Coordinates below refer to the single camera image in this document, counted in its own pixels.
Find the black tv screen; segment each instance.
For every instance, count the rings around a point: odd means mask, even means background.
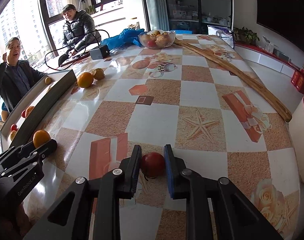
[[[304,0],[257,0],[257,23],[304,51]]]

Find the cardboard tray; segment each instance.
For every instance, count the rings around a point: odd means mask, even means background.
[[[48,76],[52,78],[52,83],[46,85],[44,80]],[[76,76],[73,70],[50,73],[41,78],[41,80],[39,80],[39,82],[21,99],[6,119],[1,129],[2,151],[5,151],[12,146],[18,147],[26,144],[47,112],[75,82]],[[34,109],[27,118],[23,118],[21,113],[29,106],[34,106]],[[18,132],[11,142],[9,135],[11,132],[11,125],[14,123],[18,126]]]

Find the man's hand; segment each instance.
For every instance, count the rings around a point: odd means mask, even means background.
[[[69,57],[74,56],[76,53],[77,53],[77,51],[76,51],[75,49],[71,50],[71,51],[69,52]]]
[[[3,59],[3,62],[6,62],[6,53],[3,54],[2,59]]]

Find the glass bowl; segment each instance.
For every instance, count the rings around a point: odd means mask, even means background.
[[[171,46],[175,36],[175,31],[151,30],[140,33],[139,41],[146,48],[162,49]]]

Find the wooden stick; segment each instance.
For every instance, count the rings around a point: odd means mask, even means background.
[[[198,47],[190,45],[185,41],[181,41],[175,39],[175,44],[188,48],[209,60],[219,64],[220,66],[224,67],[226,70],[232,72],[233,74],[237,75],[240,79],[242,79],[245,83],[247,83],[251,88],[253,88],[257,93],[259,93],[266,101],[268,101],[271,106],[281,115],[281,117],[286,121],[289,122],[292,119],[291,112],[279,101],[275,95],[273,95],[265,86],[257,82],[256,80],[249,77],[243,71],[239,70],[237,67],[232,65],[230,62],[227,62],[220,57],[217,57],[214,54],[209,53],[206,50],[202,50]]]

